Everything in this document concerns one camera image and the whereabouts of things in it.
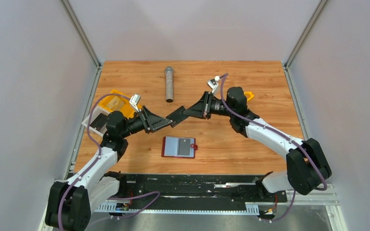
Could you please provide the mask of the red leather card holder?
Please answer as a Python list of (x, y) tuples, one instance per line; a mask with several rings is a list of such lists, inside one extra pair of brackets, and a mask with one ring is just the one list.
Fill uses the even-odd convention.
[(195, 138), (165, 136), (162, 140), (162, 157), (194, 159), (198, 145)]

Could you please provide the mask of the black VIP credit card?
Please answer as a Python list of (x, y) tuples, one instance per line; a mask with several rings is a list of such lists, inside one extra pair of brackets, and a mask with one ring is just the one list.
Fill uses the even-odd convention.
[(107, 123), (107, 115), (100, 113), (93, 120), (93, 122), (91, 122), (90, 127), (100, 132), (106, 126), (106, 123)]

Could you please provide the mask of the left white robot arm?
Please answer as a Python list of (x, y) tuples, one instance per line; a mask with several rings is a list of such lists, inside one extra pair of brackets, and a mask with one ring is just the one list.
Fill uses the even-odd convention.
[(95, 209), (120, 192), (124, 176), (109, 169), (124, 155), (126, 138), (137, 132), (152, 133), (172, 123), (143, 106), (133, 118), (113, 111), (106, 118), (106, 132), (92, 159), (66, 181), (50, 188), (45, 224), (61, 231), (83, 231)]

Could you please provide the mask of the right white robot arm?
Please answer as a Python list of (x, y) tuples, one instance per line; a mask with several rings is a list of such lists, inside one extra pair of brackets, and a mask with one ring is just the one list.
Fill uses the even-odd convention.
[(313, 190), (324, 191), (331, 168), (320, 143), (303, 140), (269, 125), (248, 108), (248, 98), (241, 87), (227, 90), (225, 99), (204, 92), (201, 99), (186, 109), (189, 117), (210, 119), (212, 115), (228, 116), (232, 129), (246, 138), (255, 140), (282, 156), (286, 170), (269, 172), (256, 181), (263, 193), (294, 190), (307, 195)]

